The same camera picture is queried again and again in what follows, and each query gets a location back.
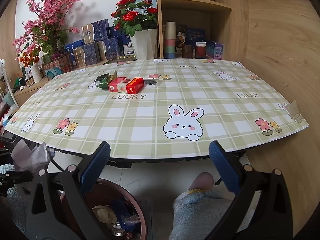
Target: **beige cup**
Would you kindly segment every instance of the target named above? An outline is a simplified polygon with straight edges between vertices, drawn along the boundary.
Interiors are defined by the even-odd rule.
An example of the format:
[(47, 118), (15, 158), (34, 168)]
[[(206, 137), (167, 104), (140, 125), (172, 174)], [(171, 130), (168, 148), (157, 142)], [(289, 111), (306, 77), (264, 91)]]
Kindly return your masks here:
[(175, 22), (166, 22), (165, 31), (164, 31), (165, 39), (176, 39), (176, 23)]

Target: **artificial flower arrangement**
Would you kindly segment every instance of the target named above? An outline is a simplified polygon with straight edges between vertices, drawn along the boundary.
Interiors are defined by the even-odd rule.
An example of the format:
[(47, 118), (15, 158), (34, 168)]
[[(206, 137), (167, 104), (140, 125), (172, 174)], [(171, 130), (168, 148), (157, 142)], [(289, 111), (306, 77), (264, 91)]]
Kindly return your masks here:
[(116, 30), (134, 36), (136, 31), (158, 28), (158, 10), (152, 7), (152, 0), (121, 0), (116, 12), (112, 13)]
[(26, 32), (15, 39), (13, 46), (16, 47), (17, 59), (25, 67), (39, 61), (39, 53), (45, 64), (56, 60), (61, 56), (59, 47), (67, 42), (67, 32), (79, 33), (77, 28), (64, 28), (64, 19), (67, 12), (76, 1), (81, 0), (27, 0), (29, 10), (37, 15), (36, 20), (22, 22)]

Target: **red box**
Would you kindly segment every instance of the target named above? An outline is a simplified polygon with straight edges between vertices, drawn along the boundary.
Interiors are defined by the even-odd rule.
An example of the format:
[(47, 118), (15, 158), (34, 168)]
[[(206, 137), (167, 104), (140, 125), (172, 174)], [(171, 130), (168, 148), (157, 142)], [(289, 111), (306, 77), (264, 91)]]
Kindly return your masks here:
[(137, 94), (143, 86), (143, 78), (118, 77), (109, 84), (109, 91)]

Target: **brown cup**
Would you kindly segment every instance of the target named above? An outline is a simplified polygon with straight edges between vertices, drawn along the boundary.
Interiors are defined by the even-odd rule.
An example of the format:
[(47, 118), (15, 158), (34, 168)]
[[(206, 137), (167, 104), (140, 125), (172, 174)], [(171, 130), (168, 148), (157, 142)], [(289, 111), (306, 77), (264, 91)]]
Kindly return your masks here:
[(188, 44), (182, 44), (182, 57), (183, 58), (192, 58), (192, 51), (193, 51), (193, 47), (192, 45), (188, 45)]

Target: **shelf board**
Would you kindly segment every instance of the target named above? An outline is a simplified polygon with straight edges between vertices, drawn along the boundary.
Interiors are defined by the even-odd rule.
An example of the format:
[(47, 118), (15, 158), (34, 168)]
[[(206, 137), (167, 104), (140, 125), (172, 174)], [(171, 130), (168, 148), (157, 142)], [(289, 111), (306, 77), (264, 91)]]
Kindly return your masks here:
[(205, 12), (232, 10), (232, 7), (229, 5), (208, 0), (161, 0), (161, 6), (166, 9), (183, 9)]

